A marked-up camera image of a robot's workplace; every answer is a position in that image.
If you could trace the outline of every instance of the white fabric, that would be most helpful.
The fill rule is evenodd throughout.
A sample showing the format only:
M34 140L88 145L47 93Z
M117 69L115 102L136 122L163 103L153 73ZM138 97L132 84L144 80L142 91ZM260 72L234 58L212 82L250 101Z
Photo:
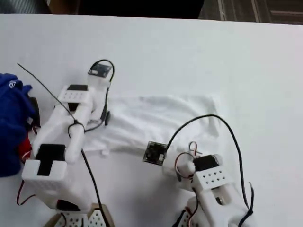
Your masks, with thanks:
M220 114L218 103L210 96L114 98L109 100L108 109L108 126L87 133L86 152L127 151L143 155L148 141L167 144L188 120L203 114ZM220 122L215 118L192 122L179 132L172 147L187 149L194 140L203 152L217 153L219 129Z

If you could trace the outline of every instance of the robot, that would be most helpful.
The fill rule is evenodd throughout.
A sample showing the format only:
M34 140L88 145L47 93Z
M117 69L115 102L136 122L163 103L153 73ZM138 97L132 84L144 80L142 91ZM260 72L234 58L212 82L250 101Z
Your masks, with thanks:
M189 123L206 117L221 120L230 131L239 155L242 196L233 178L224 168L220 155L205 155L197 151L196 142L190 142L188 150L169 150L177 133ZM179 187L195 193L188 200L173 227L255 227L253 215L254 190L251 188L251 204L248 206L242 157L238 142L228 123L218 115L198 116L183 124L168 144L150 141L143 157L144 162L162 166L163 174L177 176Z
M100 64L104 61L109 62L111 66ZM108 79L107 75L111 70L112 76ZM32 157L25 162L22 179L31 186L44 204L63 214L65 223L61 222L61 225L56 226L68 226L70 218L66 220L64 214L69 217L73 214L73 219L78 220L78 224L81 224L79 221L82 219L84 222L89 221L87 218L85 220L83 214L91 211L92 199L77 175L71 171L71 167L82 154L92 176L82 147L86 132L103 123L107 125L109 121L107 96L114 70L114 65L110 61L100 60L90 68L87 85L64 86L57 98L30 73L57 100L57 104L50 118L35 137ZM88 128L90 123L94 123L95 127ZM56 140L66 133L70 137L69 142L57 144ZM102 206L98 194L97 197L99 206ZM102 217L101 223L105 221L105 225L109 226L102 208L99 209L93 216L99 214L99 219L100 216Z

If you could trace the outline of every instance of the white 3d-printed part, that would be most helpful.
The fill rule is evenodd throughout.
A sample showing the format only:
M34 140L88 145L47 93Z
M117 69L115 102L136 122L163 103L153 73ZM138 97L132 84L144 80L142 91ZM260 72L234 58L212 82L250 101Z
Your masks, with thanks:
M105 227L105 222L100 210L94 210L87 222L87 227Z
M67 90L67 86L64 86L61 93L58 96L58 99L61 102L67 103L86 103L89 101L89 92L88 91L75 91Z
M83 223L87 222L87 216L85 214L73 214L73 213L63 213L66 218L66 223L64 217L61 215L60 219L57 221L54 227L81 227L82 219Z
M196 178L200 181L202 190L213 189L233 181L222 166L196 172L194 181Z

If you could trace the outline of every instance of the blue fabric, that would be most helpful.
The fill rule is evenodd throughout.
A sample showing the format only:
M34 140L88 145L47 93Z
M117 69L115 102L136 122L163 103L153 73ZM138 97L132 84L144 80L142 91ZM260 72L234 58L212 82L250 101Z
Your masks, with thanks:
M35 116L24 86L13 74L0 73L0 177L14 175L20 170L17 147L27 135L25 124Z

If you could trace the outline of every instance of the white table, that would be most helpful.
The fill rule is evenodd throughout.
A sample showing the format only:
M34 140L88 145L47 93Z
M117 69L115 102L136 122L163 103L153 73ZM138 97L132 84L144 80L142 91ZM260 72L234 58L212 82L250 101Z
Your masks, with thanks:
M259 226L302 224L303 26L0 15L0 32L0 71L34 86L44 119L54 101L16 62L55 94L64 84L85 82L88 67L101 58L116 66L111 96L220 94L245 179L255 188ZM234 147L227 149L235 156ZM89 157L101 200L118 227L171 226L191 194L141 159L126 153ZM94 194L84 164L79 168ZM0 179L2 224L43 225L53 213L37 199L18 207L19 183L19 175Z

